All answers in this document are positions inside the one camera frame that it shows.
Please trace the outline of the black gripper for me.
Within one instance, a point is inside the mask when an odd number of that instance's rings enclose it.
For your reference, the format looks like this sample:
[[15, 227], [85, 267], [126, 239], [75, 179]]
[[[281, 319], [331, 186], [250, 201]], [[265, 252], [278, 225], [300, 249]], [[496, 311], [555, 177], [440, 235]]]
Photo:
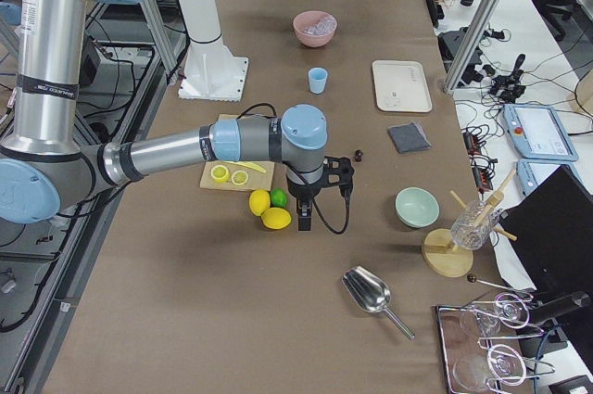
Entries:
[[297, 213], [299, 215], [297, 229], [299, 232], [309, 232], [311, 230], [313, 200], [321, 192], [321, 186], [318, 182], [309, 183], [292, 164], [287, 164], [286, 168], [288, 190], [296, 199]]

